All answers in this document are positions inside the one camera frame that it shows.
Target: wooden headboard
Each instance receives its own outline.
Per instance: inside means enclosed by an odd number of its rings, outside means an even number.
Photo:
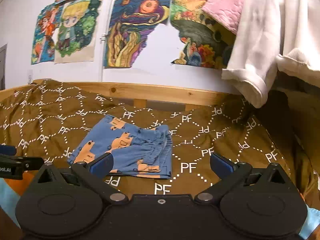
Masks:
[[[40,84],[43,79],[33,82]],[[133,99],[135,107],[146,107],[147,100],[174,102],[186,104],[186,110],[199,106],[209,106],[222,103],[227,93],[199,90],[191,88],[179,88],[171,86],[133,84],[133,83],[112,83],[112,82],[70,82],[88,92],[94,92],[111,98]],[[0,91],[0,101],[12,95],[15,90],[25,88],[21,86]]]

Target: blue gripper pad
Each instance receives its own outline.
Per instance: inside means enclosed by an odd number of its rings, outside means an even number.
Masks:
[[[109,174],[113,168],[113,156],[112,154],[101,155],[96,160],[92,161],[89,165],[89,171],[98,178],[103,179]]]
[[[234,171],[234,163],[217,154],[211,155],[210,167],[220,179],[224,179]]]
[[[17,149],[14,146],[0,145],[0,154],[14,156],[17,153]]]

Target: swirling painting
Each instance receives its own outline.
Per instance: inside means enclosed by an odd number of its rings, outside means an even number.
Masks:
[[[107,36],[104,67],[131,67],[148,35],[165,24],[170,0],[115,0]]]

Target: light blue cloth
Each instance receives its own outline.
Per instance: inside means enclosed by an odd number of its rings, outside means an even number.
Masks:
[[[320,224],[320,211],[314,208],[309,208],[308,206],[307,209],[308,216],[299,234],[303,239],[307,239]]]
[[[11,218],[11,220],[18,226],[19,223],[16,219],[15,209],[20,199],[20,196],[0,178],[0,207]]]

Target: door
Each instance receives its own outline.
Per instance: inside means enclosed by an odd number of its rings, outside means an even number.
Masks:
[[[0,48],[0,90],[5,89],[5,52],[6,47]]]

